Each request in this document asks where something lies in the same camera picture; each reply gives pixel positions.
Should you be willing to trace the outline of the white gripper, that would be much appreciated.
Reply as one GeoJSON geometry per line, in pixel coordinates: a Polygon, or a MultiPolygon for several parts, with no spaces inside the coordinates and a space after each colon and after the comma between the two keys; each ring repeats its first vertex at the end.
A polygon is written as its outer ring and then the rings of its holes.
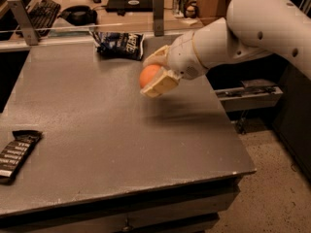
{"type": "Polygon", "coordinates": [[[190,31],[179,36],[170,47],[165,45],[144,60],[144,67],[166,65],[170,70],[161,67],[153,79],[141,88],[143,95],[156,98],[175,88],[181,78],[193,80],[207,73],[208,69],[200,63],[195,53],[193,35],[194,32],[190,31]]]}

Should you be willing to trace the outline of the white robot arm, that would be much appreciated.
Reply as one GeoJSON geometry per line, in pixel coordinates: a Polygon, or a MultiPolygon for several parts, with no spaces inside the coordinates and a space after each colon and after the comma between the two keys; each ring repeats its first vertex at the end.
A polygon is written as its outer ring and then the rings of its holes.
{"type": "Polygon", "coordinates": [[[179,36],[148,56],[160,66],[141,89],[155,98],[219,65],[275,53],[311,78],[311,18],[290,0],[231,0],[226,16],[179,36]]]}

